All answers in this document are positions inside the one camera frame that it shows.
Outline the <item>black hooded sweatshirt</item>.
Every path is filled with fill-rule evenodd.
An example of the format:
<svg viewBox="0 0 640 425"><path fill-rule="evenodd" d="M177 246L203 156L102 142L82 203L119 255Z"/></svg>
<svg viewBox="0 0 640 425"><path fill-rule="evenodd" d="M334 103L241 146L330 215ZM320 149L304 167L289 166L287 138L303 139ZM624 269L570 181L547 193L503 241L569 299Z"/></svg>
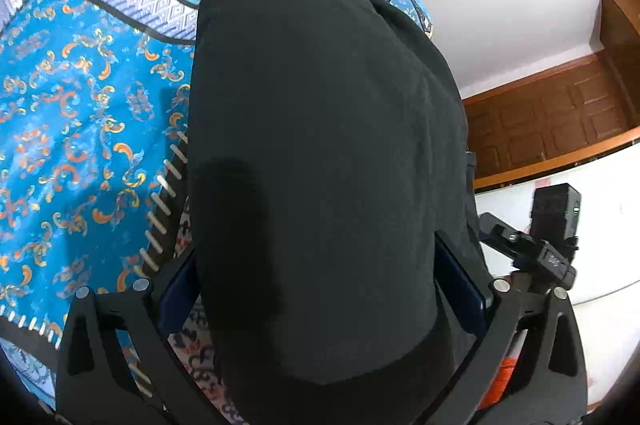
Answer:
<svg viewBox="0 0 640 425"><path fill-rule="evenodd" d="M385 0L202 0L188 179L218 373L252 424L411 424L466 343L443 232L483 259L468 124Z"/></svg>

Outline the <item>brown wooden door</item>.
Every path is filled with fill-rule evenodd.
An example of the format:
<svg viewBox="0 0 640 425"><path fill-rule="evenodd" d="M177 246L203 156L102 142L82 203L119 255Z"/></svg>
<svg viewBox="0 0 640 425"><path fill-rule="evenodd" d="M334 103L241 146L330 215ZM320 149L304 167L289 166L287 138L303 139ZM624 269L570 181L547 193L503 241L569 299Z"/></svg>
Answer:
<svg viewBox="0 0 640 425"><path fill-rule="evenodd" d="M639 140L639 0L601 0L601 50L465 99L478 191Z"/></svg>

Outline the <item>patchwork patterned bed quilt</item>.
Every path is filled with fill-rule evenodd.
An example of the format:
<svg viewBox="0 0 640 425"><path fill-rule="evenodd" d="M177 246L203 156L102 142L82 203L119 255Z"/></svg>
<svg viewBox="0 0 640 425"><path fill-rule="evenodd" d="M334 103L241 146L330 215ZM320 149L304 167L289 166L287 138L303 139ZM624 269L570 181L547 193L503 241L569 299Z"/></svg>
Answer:
<svg viewBox="0 0 640 425"><path fill-rule="evenodd" d="M81 287L188 244L180 192L201 0L1 0L1 357L46 411ZM385 0L425 33L420 0Z"/></svg>

